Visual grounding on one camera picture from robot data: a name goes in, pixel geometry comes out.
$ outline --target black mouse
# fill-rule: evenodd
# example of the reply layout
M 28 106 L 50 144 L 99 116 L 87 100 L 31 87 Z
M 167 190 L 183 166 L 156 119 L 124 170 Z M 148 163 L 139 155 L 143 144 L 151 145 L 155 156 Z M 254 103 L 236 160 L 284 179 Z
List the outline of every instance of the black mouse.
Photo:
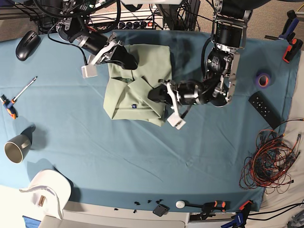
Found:
M 28 31 L 16 48 L 16 56 L 20 61 L 25 61 L 40 44 L 41 38 L 34 31 Z

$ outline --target black remote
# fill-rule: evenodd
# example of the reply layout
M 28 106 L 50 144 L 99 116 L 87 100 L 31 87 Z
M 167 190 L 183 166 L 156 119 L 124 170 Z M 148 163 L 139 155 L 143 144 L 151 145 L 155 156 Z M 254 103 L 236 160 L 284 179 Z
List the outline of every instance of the black remote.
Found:
M 249 102 L 254 106 L 254 108 L 260 113 L 260 115 L 266 120 L 266 122 L 272 127 L 272 129 L 277 128 L 280 123 L 280 116 L 271 106 L 270 102 L 267 101 L 265 96 L 261 91 L 257 91 L 250 98 Z

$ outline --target screwdriver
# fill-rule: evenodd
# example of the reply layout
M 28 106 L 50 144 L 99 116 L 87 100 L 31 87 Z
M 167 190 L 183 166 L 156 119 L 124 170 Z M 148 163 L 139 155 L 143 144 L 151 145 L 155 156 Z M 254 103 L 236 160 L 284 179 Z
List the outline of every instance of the screwdriver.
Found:
M 8 111 L 8 113 L 10 114 L 10 116 L 13 119 L 16 119 L 17 116 L 17 112 L 15 110 L 15 108 L 13 107 L 13 105 L 17 102 L 17 99 L 20 97 L 20 95 L 31 85 L 33 84 L 36 79 L 38 77 L 34 77 L 18 94 L 17 96 L 15 96 L 10 102 L 7 100 L 7 98 L 5 97 L 5 95 L 2 95 L 0 97 L 0 101 L 2 102 L 3 106 L 6 108 L 6 110 Z

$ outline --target mug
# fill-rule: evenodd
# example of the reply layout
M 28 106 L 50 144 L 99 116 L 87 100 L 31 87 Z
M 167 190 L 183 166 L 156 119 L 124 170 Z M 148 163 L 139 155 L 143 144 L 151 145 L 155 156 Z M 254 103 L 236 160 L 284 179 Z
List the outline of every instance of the mug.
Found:
M 13 163 L 21 163 L 28 154 L 32 143 L 26 135 L 20 134 L 4 145 L 4 152 Z

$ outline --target purple tape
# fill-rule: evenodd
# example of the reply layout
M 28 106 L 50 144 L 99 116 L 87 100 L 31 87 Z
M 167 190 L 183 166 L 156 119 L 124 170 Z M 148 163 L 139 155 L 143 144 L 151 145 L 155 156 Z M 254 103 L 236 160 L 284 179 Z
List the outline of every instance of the purple tape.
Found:
M 271 77 L 269 74 L 261 73 L 256 76 L 256 86 L 260 89 L 265 89 L 270 86 Z

